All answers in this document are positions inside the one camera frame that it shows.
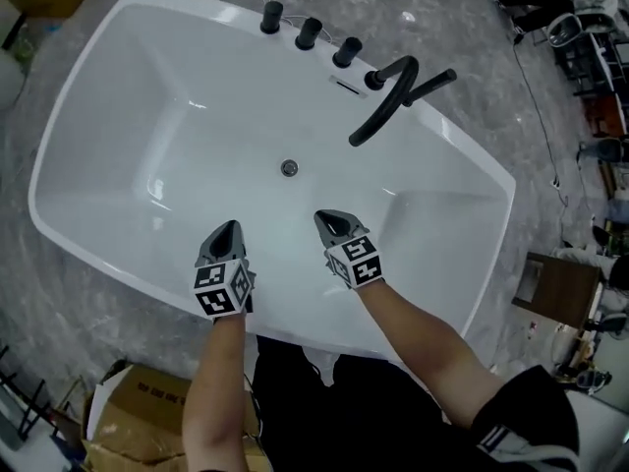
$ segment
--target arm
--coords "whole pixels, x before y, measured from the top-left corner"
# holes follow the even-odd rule
[[[470,428],[503,386],[446,322],[400,296],[383,280],[357,290],[404,364],[427,386],[452,423]]]
[[[184,408],[183,440],[190,472],[247,471],[243,450],[245,316],[217,321]]]

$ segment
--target white bucket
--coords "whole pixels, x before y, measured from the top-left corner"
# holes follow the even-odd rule
[[[0,49],[0,110],[13,104],[23,84],[24,74],[20,64],[7,51]]]

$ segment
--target black faucet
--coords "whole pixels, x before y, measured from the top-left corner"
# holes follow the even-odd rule
[[[382,70],[368,72],[365,75],[365,84],[369,89],[382,89],[387,79],[400,72],[402,72],[402,74],[389,95],[365,124],[350,136],[350,144],[353,147],[361,146],[375,135],[380,128],[386,124],[400,105],[411,106],[414,101],[457,79],[456,72],[452,69],[448,69],[429,81],[426,81],[421,86],[417,86],[411,90],[420,72],[420,64],[413,56],[404,56]]]
[[[365,124],[350,136],[350,145],[358,147],[375,135],[386,124],[400,105],[406,100],[420,73],[420,63],[413,56],[404,56],[382,70],[372,70],[365,75],[365,84],[369,89],[379,90],[384,82],[401,72],[397,83],[370,116]]]

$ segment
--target person's left arm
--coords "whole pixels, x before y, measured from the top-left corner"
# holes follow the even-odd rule
[[[245,414],[245,315],[218,320],[209,334],[184,408],[188,470],[247,471]]]

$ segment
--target gray marble floor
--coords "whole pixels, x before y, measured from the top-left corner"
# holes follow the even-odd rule
[[[540,104],[561,180],[569,198],[563,211],[542,128],[511,46],[510,28],[489,0],[281,0],[286,14],[321,19],[337,39],[358,36],[363,59],[383,66],[414,54],[427,79],[454,68],[459,80],[428,100],[461,126],[516,179],[513,212],[486,296],[468,339],[486,364],[549,363],[553,324],[527,338],[531,317],[510,305],[528,250],[549,252],[560,222],[573,242],[589,239],[575,152],[589,137],[578,99],[555,67],[547,46],[527,39],[518,46]],[[89,383],[120,357],[189,377],[209,325],[156,302],[70,256],[33,227],[27,190],[34,156],[55,97],[100,20],[116,0],[85,0],[45,40],[16,106],[3,114],[0,132],[0,338],[11,345],[9,362],[23,379],[48,380],[59,396],[69,379]],[[239,0],[255,10],[258,0]],[[409,13],[413,19],[404,19]],[[592,163],[583,177],[590,207],[603,192]],[[325,372],[333,357],[309,351]],[[248,369],[255,349],[248,347]]]

